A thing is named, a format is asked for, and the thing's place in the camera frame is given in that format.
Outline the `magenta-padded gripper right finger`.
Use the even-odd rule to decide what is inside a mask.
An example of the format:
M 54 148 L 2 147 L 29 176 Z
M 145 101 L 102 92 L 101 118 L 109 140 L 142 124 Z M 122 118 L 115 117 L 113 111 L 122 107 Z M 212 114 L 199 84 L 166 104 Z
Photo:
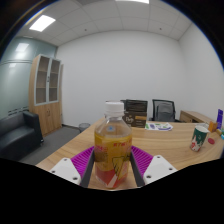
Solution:
M 162 155 L 152 156 L 136 146 L 131 147 L 130 161 L 138 187 L 150 184 L 177 171 Z

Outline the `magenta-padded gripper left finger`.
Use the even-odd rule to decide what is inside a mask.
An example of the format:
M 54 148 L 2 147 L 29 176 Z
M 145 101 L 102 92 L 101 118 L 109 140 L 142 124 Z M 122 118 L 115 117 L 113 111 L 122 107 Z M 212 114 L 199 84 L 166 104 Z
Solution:
M 94 164 L 94 147 L 85 149 L 72 158 L 62 158 L 50 173 L 87 188 Z

